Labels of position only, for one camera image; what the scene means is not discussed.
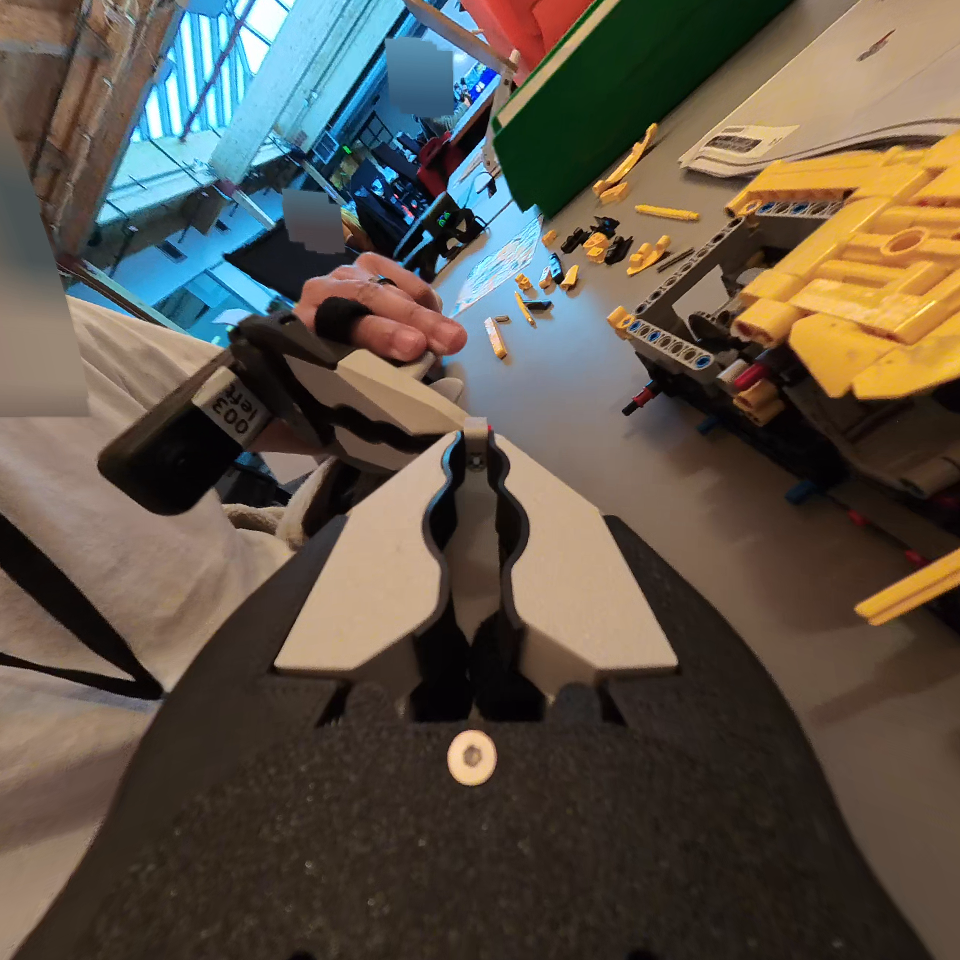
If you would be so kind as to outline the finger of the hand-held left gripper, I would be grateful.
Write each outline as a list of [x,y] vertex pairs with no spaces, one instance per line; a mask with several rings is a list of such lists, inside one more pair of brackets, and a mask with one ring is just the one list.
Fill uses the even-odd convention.
[[290,356],[289,368],[326,408],[352,411],[410,436],[444,435],[468,418],[457,403],[366,349],[348,352],[332,367]]
[[395,474],[405,469],[443,438],[443,434],[415,436],[410,449],[360,438],[347,429],[335,429],[330,450],[351,467],[368,474]]

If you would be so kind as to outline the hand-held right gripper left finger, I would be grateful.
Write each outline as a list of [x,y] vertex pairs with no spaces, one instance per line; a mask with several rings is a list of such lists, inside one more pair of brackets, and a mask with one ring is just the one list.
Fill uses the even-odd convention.
[[414,640],[450,599],[444,550],[430,529],[452,491],[442,436],[345,517],[273,662],[279,673],[418,673]]

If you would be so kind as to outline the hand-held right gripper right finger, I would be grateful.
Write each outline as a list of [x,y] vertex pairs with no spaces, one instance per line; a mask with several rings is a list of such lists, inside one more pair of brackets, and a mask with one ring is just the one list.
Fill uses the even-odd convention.
[[543,695],[674,673],[666,637],[606,517],[510,440],[488,436],[501,632]]

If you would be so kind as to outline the yellow black brick car model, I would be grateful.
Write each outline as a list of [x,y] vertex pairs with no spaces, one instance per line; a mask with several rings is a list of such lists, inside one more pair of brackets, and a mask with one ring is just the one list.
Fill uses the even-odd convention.
[[728,224],[607,323],[660,396],[901,548],[906,577],[856,606],[958,631],[959,134],[776,161]]

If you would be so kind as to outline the instruction booklet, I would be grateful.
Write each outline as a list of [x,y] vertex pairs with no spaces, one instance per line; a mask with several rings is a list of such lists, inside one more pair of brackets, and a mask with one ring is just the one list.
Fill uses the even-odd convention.
[[958,132],[959,3],[861,1],[678,163],[718,178]]

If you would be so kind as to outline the person's left hand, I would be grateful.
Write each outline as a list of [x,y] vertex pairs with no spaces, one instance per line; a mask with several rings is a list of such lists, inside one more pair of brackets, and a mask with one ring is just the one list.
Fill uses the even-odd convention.
[[458,354],[469,336],[429,284],[372,252],[307,280],[293,314],[323,339],[400,363]]

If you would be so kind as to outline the yellow printed leaflet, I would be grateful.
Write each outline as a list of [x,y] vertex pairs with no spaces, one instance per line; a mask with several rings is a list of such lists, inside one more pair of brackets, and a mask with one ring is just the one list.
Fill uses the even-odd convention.
[[505,282],[523,273],[534,258],[535,248],[540,244],[542,225],[542,217],[532,217],[506,244],[479,261],[463,282],[450,315],[457,316]]

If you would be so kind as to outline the black device green lights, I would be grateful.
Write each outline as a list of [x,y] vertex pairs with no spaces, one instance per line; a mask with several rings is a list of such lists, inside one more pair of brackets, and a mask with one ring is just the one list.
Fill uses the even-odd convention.
[[400,239],[392,259],[431,284],[488,227],[489,223],[474,210],[460,206],[449,193],[442,193]]

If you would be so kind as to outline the red office chair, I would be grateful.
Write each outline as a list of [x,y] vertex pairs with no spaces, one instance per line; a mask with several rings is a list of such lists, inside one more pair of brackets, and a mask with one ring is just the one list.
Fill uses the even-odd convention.
[[435,136],[420,148],[416,156],[416,178],[423,192],[432,200],[448,189],[450,175],[460,166],[466,154],[452,142],[452,132]]

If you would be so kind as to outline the yellow black brick pieces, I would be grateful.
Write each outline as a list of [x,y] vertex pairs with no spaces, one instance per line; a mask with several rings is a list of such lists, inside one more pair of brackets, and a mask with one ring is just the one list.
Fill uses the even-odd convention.
[[[601,207],[618,204],[628,196],[631,185],[627,178],[654,146],[658,130],[659,124],[656,122],[648,126],[642,139],[632,145],[624,159],[606,176],[602,176],[594,182],[591,191]],[[635,210],[640,215],[653,217],[654,219],[677,222],[699,220],[698,213],[675,208],[640,204]],[[616,266],[626,260],[628,277],[634,277],[657,264],[666,268],[671,262],[676,262],[676,259],[673,261],[665,259],[672,253],[672,241],[669,235],[663,234],[655,243],[645,242],[636,249],[632,249],[632,236],[624,236],[619,233],[619,226],[620,222],[616,218],[609,215],[597,215],[594,217],[590,228],[581,226],[574,229],[559,246],[557,246],[557,231],[555,229],[548,230],[541,236],[541,245],[550,250],[550,253],[547,265],[542,269],[540,278],[536,283],[539,290],[544,294],[549,294],[555,289],[570,293],[579,282],[579,264],[573,263],[569,268],[566,268],[558,251],[569,257],[576,250],[583,249],[585,251],[583,255],[590,263],[603,264],[608,267]],[[534,285],[531,277],[523,271],[515,276],[514,283],[517,288],[514,291],[517,306],[524,319],[532,327],[535,327],[536,322],[531,311],[549,311],[551,309],[550,302],[545,299],[535,300],[527,296],[533,295]],[[485,324],[494,352],[501,359],[506,358],[506,348],[502,344],[495,344],[499,341],[494,334],[494,321],[489,319],[485,321]]]

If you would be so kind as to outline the green storage bin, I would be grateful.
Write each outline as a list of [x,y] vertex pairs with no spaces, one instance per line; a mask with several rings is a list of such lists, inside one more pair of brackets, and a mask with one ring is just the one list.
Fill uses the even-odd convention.
[[556,215],[787,6],[594,2],[491,119],[517,207]]

